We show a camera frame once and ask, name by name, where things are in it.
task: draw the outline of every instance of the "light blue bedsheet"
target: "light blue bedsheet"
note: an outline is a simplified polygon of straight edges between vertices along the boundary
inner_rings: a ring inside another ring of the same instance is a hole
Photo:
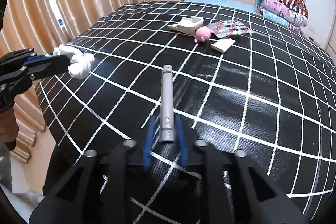
[[[231,8],[236,8],[236,9],[240,9],[243,11],[247,11],[255,15],[257,14],[254,10],[253,5],[249,5],[249,4],[238,2],[238,1],[229,1],[229,0],[184,0],[184,1],[201,2],[201,3],[219,5],[222,7],[231,7]]]
[[[251,14],[255,14],[257,15],[255,9],[254,9],[254,5],[249,5],[249,4],[246,4],[246,3],[243,3],[243,2],[238,2],[238,1],[230,1],[230,0],[184,0],[184,1],[188,1],[188,2],[201,2],[201,3],[206,3],[206,4],[214,4],[214,5],[220,5],[220,6],[223,6],[223,7],[231,7],[231,8],[236,8],[236,9],[240,9],[240,10],[243,10],[243,11],[246,11],[246,12],[250,12]],[[264,9],[264,14],[263,14],[263,17],[266,18],[266,19],[269,19],[269,20],[272,20],[272,21],[275,21],[277,22],[278,24],[280,24],[281,26],[284,26],[286,28],[288,28],[288,22]]]

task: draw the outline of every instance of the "pink blanket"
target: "pink blanket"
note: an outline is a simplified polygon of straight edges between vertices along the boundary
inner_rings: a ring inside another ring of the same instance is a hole
[[[290,10],[288,7],[277,0],[263,0],[261,6],[268,11],[284,18],[294,26],[307,26],[308,20],[306,16],[303,16],[296,11]]]

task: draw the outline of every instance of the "gray metal rod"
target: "gray metal rod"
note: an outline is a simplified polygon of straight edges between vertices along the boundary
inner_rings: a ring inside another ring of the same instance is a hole
[[[173,68],[171,65],[164,65],[162,69],[159,141],[174,141]]]

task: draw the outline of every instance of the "wall socket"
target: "wall socket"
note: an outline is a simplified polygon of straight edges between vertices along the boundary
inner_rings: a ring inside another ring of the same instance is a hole
[[[315,33],[315,28],[312,25],[308,25],[308,29],[311,30],[313,33]]]

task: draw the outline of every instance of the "small book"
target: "small book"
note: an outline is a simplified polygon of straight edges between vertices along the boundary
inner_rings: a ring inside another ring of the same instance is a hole
[[[229,39],[220,39],[214,44],[211,44],[211,48],[217,50],[218,52],[225,53],[236,41]]]

